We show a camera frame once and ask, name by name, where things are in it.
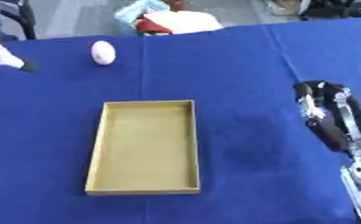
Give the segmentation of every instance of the tray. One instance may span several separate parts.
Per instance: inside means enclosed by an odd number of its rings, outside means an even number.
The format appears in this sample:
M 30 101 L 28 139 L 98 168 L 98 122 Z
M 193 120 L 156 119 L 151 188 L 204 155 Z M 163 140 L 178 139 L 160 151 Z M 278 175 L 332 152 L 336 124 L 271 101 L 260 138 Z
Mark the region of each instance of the tray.
M 198 193 L 192 101 L 106 102 L 89 195 Z

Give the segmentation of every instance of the chair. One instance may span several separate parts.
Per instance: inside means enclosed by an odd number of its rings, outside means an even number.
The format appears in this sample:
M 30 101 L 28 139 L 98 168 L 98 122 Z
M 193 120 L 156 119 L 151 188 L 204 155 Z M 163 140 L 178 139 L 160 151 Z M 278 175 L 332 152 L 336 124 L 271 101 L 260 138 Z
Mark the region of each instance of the chair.
M 314 0 L 300 15 L 301 20 L 310 18 L 361 18 L 361 2 L 355 0 Z
M 0 0 L 1 14 L 19 23 L 27 39 L 36 39 L 36 19 L 29 0 Z

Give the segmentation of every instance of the blue tablecloth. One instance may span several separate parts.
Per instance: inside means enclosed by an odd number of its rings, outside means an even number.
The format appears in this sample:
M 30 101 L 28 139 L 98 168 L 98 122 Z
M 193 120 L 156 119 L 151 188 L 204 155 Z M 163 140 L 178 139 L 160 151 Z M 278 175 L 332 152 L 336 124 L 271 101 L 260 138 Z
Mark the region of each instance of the blue tablecloth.
M 99 39 L 111 66 L 89 56 Z M 8 47 L 40 71 L 0 67 L 0 224 L 355 223 L 339 156 L 292 85 L 333 81 L 361 101 L 361 19 Z M 196 101 L 201 194 L 86 196 L 103 102 L 180 99 Z

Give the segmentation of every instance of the floor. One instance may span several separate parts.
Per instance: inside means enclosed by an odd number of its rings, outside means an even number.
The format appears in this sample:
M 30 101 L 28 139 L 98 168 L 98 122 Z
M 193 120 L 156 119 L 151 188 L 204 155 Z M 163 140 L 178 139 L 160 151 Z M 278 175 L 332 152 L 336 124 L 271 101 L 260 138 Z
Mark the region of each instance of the floor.
M 115 11 L 135 0 L 31 0 L 37 18 L 39 38 L 86 35 L 123 35 L 114 21 Z M 265 0 L 187 0 L 189 11 L 205 11 L 224 26 L 255 25 L 296 21 L 295 17 L 276 17 L 266 10 Z M 18 25 L 3 18 L 4 31 L 23 38 Z

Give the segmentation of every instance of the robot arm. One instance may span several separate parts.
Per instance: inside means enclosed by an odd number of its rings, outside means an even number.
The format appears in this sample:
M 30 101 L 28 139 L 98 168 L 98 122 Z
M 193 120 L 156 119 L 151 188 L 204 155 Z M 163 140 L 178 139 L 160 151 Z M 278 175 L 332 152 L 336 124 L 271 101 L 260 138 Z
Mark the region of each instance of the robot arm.
M 361 109 L 342 85 L 326 81 L 296 84 L 296 101 L 306 126 L 332 151 L 343 152 L 351 162 L 342 180 L 361 219 Z

